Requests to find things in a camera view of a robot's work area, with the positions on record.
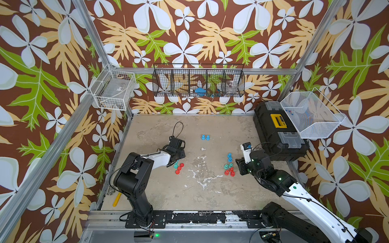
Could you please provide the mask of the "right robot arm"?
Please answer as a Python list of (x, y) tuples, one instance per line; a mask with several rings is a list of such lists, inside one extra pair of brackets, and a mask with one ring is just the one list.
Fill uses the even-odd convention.
[(241, 175), (252, 175), (263, 188), (294, 205), (310, 222), (306, 222), (270, 202), (261, 210), (266, 227), (284, 228), (308, 243), (371, 243), (372, 234), (365, 228), (356, 229), (329, 211), (284, 170), (275, 169), (263, 149), (244, 149), (236, 159)]

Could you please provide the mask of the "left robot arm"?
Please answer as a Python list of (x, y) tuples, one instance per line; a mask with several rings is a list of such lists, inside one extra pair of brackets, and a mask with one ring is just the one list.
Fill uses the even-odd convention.
[(152, 170), (173, 166), (178, 160), (185, 158), (184, 149), (184, 140), (170, 136), (169, 144), (157, 152), (147, 155), (129, 153), (118, 169), (113, 185), (130, 202), (132, 206), (130, 215), (136, 225), (146, 227), (153, 221), (153, 207), (145, 193)]

